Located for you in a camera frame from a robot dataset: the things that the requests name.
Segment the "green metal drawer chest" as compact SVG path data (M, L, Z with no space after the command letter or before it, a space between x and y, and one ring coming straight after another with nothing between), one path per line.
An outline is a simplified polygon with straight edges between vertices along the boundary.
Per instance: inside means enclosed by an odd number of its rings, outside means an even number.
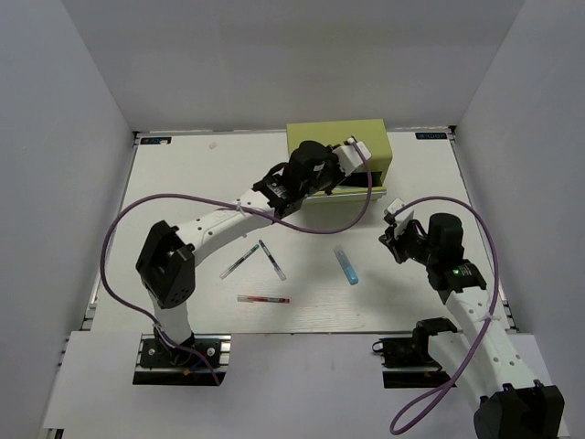
M302 141L312 140L322 145L341 145L350 136L363 142L371 158L368 160L372 173L372 200L387 194L385 178L392 162L393 153L386 126L382 119L347 120L320 123L289 123L287 125L287 146L291 154ZM331 196L323 191L307 199L312 203L364 201L367 195L367 172L360 162L360 168L337 186Z

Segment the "blue highlighter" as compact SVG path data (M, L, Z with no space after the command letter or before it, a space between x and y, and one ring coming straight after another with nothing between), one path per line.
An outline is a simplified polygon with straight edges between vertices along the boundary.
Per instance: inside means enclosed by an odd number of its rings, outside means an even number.
M344 248L340 245L334 247L334 254L350 285L358 283L358 276L352 263L349 261Z

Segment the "purple pen refill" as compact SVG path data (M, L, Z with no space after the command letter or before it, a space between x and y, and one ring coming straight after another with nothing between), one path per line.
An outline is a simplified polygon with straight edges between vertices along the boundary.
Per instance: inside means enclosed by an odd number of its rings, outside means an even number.
M277 275L280 278L280 280L281 281L285 281L286 280L286 275L282 271L282 268L280 267L280 265L274 259L273 255L271 254L270 250L268 249L268 247L266 246L266 244L264 243L264 241L263 240L259 240L259 245L262 248L262 250L264 251L264 253L267 256L267 258L269 259L269 261L270 261L270 263L271 263L274 271L277 273Z

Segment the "red pen refill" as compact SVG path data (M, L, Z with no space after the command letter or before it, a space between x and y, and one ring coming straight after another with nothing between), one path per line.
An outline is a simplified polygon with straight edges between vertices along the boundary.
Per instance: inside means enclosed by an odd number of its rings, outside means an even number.
M243 294L240 294L237 297L237 300L242 303L273 303L285 305L288 305L291 302L291 299L286 297L257 296Z

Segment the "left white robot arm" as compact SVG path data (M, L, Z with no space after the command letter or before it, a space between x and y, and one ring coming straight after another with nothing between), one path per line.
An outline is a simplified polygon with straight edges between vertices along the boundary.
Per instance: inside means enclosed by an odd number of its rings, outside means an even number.
M193 354L186 301L196 288L196 268L208 256L247 233L298 211L304 200L332 190L362 164L352 145L300 143L287 162L268 173L235 200L236 208L216 209L171 226L161 220L149 230L136 263L154 315L166 338L162 354L182 365Z

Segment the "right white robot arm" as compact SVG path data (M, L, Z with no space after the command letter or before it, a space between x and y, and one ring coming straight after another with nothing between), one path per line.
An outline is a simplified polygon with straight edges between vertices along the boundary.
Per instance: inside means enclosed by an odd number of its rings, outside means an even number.
M437 213L423 228L412 216L398 219L388 212L385 221L380 242L397 262L425 267L431 288L451 314L418 322L413 355L426 365L437 362L456 380L472 407L477 437L557 437L564 398L528 367L491 311L487 283L464 257L461 220Z

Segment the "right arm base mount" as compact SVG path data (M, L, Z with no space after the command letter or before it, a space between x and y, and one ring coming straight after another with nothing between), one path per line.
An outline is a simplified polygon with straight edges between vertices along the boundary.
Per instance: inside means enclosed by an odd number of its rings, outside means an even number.
M411 337L383 337L371 349L381 357L385 389L435 389L451 378L438 362L416 352Z

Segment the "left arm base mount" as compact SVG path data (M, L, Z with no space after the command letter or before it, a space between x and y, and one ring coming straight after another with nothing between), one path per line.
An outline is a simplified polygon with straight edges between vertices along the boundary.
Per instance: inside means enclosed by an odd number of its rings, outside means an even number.
M133 374L133 385L215 387L225 378L231 351L230 335L195 336L191 347L205 357L216 378L198 356L168 349L154 334L142 335Z

